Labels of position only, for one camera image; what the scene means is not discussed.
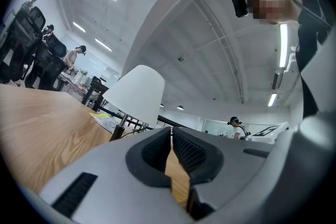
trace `lamp stand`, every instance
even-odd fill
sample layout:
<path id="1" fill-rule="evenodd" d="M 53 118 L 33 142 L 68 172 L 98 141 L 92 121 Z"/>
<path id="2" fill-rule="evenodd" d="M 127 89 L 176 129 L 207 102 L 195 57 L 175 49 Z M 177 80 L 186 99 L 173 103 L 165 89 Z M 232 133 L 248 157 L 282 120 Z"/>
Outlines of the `lamp stand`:
<path id="1" fill-rule="evenodd" d="M 125 131 L 125 128 L 124 128 L 123 126 L 124 126 L 124 124 L 125 124 L 127 118 L 128 118 L 128 115 L 125 114 L 124 117 L 122 118 L 120 124 L 118 124 L 118 125 L 115 127 L 114 132 L 113 132 L 113 134 L 112 134 L 112 137 L 111 137 L 111 139 L 110 139 L 110 142 L 111 142 L 111 141 L 114 141 L 114 140 L 117 140 L 117 139 L 119 139 L 119 138 L 121 138 L 122 133 Z"/>

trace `fluorescent light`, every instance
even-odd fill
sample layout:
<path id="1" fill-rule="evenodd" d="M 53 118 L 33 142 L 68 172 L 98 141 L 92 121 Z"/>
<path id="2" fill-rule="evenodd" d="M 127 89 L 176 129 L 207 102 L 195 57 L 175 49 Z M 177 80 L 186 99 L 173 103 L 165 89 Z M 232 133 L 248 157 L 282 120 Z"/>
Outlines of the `fluorescent light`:
<path id="1" fill-rule="evenodd" d="M 95 61 L 93 61 L 91 58 L 89 58 L 89 60 L 91 60 L 92 62 L 94 62 L 95 64 L 97 64 Z"/>
<path id="2" fill-rule="evenodd" d="M 96 42 L 98 42 L 100 45 L 103 45 L 105 48 L 107 48 L 109 51 L 112 51 L 108 46 L 106 46 L 103 42 L 99 41 L 98 39 L 96 39 Z"/>
<path id="3" fill-rule="evenodd" d="M 80 27 L 78 24 L 76 24 L 75 22 L 72 22 L 73 24 L 74 24 L 74 26 L 76 26 L 76 27 L 78 27 L 80 30 L 82 30 L 84 33 L 85 33 L 85 30 L 82 28 L 82 27 Z"/>
<path id="4" fill-rule="evenodd" d="M 288 29 L 287 24 L 280 25 L 281 33 L 281 53 L 279 67 L 285 67 L 287 59 L 287 47 L 288 47 Z"/>
<path id="5" fill-rule="evenodd" d="M 272 106 L 273 105 L 276 97 L 277 97 L 277 94 L 276 93 L 272 93 L 272 96 L 271 96 L 271 99 L 269 100 L 268 106 Z"/>

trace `wood grain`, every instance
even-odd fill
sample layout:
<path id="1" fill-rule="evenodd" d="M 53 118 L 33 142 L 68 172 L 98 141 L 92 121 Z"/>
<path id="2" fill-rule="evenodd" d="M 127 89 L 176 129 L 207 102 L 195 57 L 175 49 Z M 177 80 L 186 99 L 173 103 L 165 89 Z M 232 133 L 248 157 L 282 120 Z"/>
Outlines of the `wood grain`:
<path id="1" fill-rule="evenodd" d="M 107 143 L 111 134 L 90 112 L 65 92 L 0 84 L 0 147 L 14 179 L 39 193 L 67 165 Z M 172 150 L 166 174 L 177 202 L 185 204 L 189 177 Z"/>

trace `person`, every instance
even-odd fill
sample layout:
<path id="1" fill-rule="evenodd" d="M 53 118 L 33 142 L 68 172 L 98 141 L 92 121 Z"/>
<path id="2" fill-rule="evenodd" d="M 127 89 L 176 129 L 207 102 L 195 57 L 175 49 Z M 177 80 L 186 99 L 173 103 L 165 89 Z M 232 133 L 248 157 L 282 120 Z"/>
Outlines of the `person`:
<path id="1" fill-rule="evenodd" d="M 29 12 L 33 8 L 33 4 L 37 0 L 31 0 L 31 1 L 26 1 L 24 4 L 22 4 L 21 8 L 25 9 L 26 12 Z"/>
<path id="2" fill-rule="evenodd" d="M 54 31 L 54 26 L 53 25 L 48 25 L 42 32 L 43 34 L 43 42 L 46 44 L 47 43 L 47 39 L 49 36 L 51 36 L 53 34 Z"/>
<path id="3" fill-rule="evenodd" d="M 332 24 L 334 12 L 327 0 L 314 0 L 306 6 L 311 12 L 320 16 L 322 20 Z M 296 60 L 299 72 L 314 56 L 318 43 L 321 45 L 328 36 L 328 29 L 313 19 L 306 11 L 301 10 L 294 0 L 247 0 L 247 9 L 254 19 L 264 24 L 278 25 L 294 22 L 299 25 L 299 45 L 296 47 Z M 316 102 L 303 78 L 301 77 L 303 91 L 303 118 L 315 115 L 318 111 Z"/>
<path id="4" fill-rule="evenodd" d="M 74 69 L 74 64 L 77 58 L 77 54 L 85 55 L 85 51 L 86 51 L 86 47 L 83 45 L 75 48 L 74 50 L 68 50 L 67 54 L 65 55 L 64 61 L 66 65 L 69 67 L 70 71 Z"/>
<path id="5" fill-rule="evenodd" d="M 234 140 L 239 140 L 241 137 L 246 136 L 247 132 L 245 131 L 244 127 L 242 127 L 242 123 L 237 117 L 232 117 L 227 124 L 232 125 L 232 127 L 234 128 Z"/>

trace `table lamp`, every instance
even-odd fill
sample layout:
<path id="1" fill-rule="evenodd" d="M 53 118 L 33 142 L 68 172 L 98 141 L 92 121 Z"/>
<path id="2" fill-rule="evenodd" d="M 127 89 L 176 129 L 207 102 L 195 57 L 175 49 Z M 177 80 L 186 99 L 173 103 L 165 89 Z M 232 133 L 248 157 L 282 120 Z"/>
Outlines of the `table lamp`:
<path id="1" fill-rule="evenodd" d="M 121 137 L 128 116 L 148 124 L 157 122 L 164 85 L 163 77 L 154 69 L 137 66 L 103 94 L 109 103 L 125 113 L 110 141 Z"/>

